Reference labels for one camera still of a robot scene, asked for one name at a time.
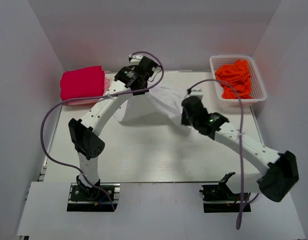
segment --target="white plastic basket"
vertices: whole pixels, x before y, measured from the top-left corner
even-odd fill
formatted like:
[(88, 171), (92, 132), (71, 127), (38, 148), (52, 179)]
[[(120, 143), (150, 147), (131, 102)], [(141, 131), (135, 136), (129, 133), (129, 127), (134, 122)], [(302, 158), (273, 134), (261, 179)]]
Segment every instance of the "white plastic basket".
[[(209, 58), (210, 68), (212, 70), (213, 78), (215, 77), (215, 72), (224, 64), (234, 64), (237, 60), (246, 60), (248, 61), (248, 67), (250, 72), (250, 81), (251, 81), (251, 93), (250, 96), (253, 97), (251, 99), (242, 99), (243, 106), (251, 106), (254, 103), (264, 101), (267, 98), (267, 94), (260, 77), (259, 71), (254, 64), (254, 61), (249, 56), (244, 55), (218, 55), (211, 56)], [(222, 108), (225, 107), (233, 107), (239, 106), (238, 99), (225, 99), (222, 98), (222, 94), (224, 92), (223, 87), (218, 83), (214, 82), (216, 94), (219, 100), (219, 104)]]

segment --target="white wall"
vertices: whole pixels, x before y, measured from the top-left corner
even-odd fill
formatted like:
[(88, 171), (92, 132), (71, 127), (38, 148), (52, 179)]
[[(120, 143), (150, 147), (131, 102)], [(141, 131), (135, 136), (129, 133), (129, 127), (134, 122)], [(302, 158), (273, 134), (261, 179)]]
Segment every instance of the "white wall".
[(282, 0), (253, 58), (268, 96), (254, 107), (257, 121), (266, 144), (297, 157), (291, 193), (308, 239), (308, 0)]
[(40, 124), (58, 101), (63, 71), (29, 3), (0, 0), (0, 240), (15, 239), (30, 182), (38, 179)]
[(251, 55), (280, 0), (29, 2), (66, 70), (119, 70), (139, 50), (168, 70), (206, 70), (212, 55)]

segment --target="folded white fabric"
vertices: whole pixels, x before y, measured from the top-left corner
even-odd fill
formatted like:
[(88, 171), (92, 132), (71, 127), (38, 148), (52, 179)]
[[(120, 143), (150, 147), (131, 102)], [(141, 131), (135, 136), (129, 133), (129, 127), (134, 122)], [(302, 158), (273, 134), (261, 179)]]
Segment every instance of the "folded white fabric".
[(149, 114), (159, 113), (166, 115), (174, 124), (181, 126), (182, 100), (186, 91), (180, 90), (175, 86), (159, 84), (143, 95), (131, 97), (122, 104), (114, 117), (124, 124)]

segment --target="white table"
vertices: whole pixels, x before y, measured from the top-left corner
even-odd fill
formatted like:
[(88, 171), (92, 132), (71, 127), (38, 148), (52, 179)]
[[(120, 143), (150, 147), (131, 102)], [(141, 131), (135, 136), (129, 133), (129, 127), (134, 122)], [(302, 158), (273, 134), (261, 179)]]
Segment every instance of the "white table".
[[(114, 73), (107, 74), (110, 79)], [(207, 72), (168, 71), (162, 84), (184, 91), (196, 82), (212, 78)], [(203, 104), (209, 112), (224, 114), (239, 126), (238, 113), (224, 113), (212, 82), (199, 86), (203, 89)], [(68, 123), (81, 118), (91, 106), (63, 106), (56, 127), (50, 154), (57, 160), (78, 166), (79, 159), (71, 142)], [(260, 141), (250, 108), (244, 110), (244, 131)], [(113, 117), (101, 133), (105, 150), (99, 157), (98, 173), (102, 182), (215, 182), (228, 173), (240, 171), (239, 156), (192, 129), (189, 135), (180, 134), (173, 125), (123, 126)], [(249, 162), (245, 173), (257, 173)], [(75, 182), (75, 169), (47, 161), (45, 182)]]

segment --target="crumpled orange fabric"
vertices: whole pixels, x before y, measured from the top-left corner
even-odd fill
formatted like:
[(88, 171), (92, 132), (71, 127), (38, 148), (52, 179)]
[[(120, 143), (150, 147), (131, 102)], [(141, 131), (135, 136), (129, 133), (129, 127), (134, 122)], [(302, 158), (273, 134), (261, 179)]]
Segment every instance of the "crumpled orange fabric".
[[(251, 94), (251, 74), (249, 62), (246, 60), (237, 60), (234, 64), (225, 64), (221, 66), (216, 72), (217, 80), (222, 80), (233, 86), (241, 99), (252, 99)], [(221, 84), (224, 89), (222, 97), (224, 99), (237, 99), (237, 95), (233, 90)]]

